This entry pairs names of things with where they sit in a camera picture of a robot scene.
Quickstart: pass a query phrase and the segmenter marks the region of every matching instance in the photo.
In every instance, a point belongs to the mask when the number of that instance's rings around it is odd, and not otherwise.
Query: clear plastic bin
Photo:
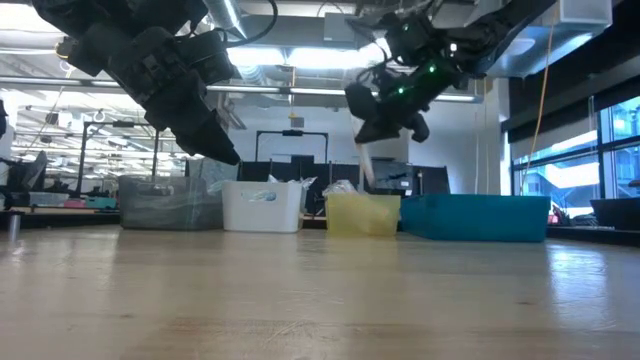
[[[69,199],[69,194],[30,192],[29,206],[63,207],[67,199]]]
[[[394,236],[400,196],[329,194],[327,228],[332,236]]]
[[[207,185],[203,179],[121,176],[118,182],[120,224],[123,228],[222,228],[221,193],[207,193]]]

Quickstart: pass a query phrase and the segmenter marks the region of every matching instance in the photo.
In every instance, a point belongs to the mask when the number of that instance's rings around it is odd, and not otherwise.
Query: yellow plastic bin
[[[400,196],[329,194],[327,228],[332,236],[394,236]]]

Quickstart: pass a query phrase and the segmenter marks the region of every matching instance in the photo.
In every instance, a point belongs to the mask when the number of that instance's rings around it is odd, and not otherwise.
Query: wooden table
[[[0,241],[8,359],[632,359],[640,252],[119,227]]]

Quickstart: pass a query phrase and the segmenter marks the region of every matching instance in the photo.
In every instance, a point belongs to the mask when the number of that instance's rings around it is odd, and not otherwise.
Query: orange cable
[[[531,153],[529,153],[529,159],[527,159],[527,167],[524,170],[524,175],[522,176],[522,182],[520,184],[520,196],[524,193],[524,182],[527,179],[527,175],[529,173],[529,168],[531,167],[531,158],[533,157],[533,153],[536,150],[536,142],[538,141],[538,134],[540,133],[540,124],[542,123],[542,114],[544,113],[544,99],[547,95],[547,82],[549,79],[549,61],[551,58],[551,48],[553,47],[553,30],[555,29],[556,22],[560,16],[560,6],[556,4],[556,11],[554,15],[553,22],[551,23],[551,31],[549,32],[549,43],[547,46],[547,64],[544,68],[544,78],[542,81],[542,94],[540,95],[540,109],[538,110],[538,123],[536,124],[536,132],[533,135],[533,144],[531,144]]]

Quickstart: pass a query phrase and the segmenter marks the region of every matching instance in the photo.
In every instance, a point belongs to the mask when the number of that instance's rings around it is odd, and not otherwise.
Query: window
[[[544,159],[550,156],[566,154],[575,150],[588,149],[598,144],[598,132],[596,130],[589,131],[582,135],[578,135],[571,139],[553,144],[551,147],[542,149],[533,153],[531,161]],[[515,161],[516,164],[526,164],[529,156],[523,156]]]
[[[593,212],[591,200],[600,198],[599,165],[596,155],[588,155],[532,167],[523,195],[549,196],[553,204],[572,218],[590,214]],[[516,190],[519,190],[524,170],[515,175]]]
[[[640,135],[640,96],[603,110],[601,117],[603,142]]]
[[[594,130],[593,124],[600,128]],[[524,186],[523,195],[549,196],[572,218],[592,213],[592,199],[640,197],[640,96],[539,134],[537,149],[542,150],[531,157],[523,181],[531,144],[532,139],[511,144],[517,154],[514,195]]]
[[[613,195],[615,198],[640,196],[640,188],[630,186],[634,180],[640,180],[640,146],[629,147],[608,153],[613,155]]]

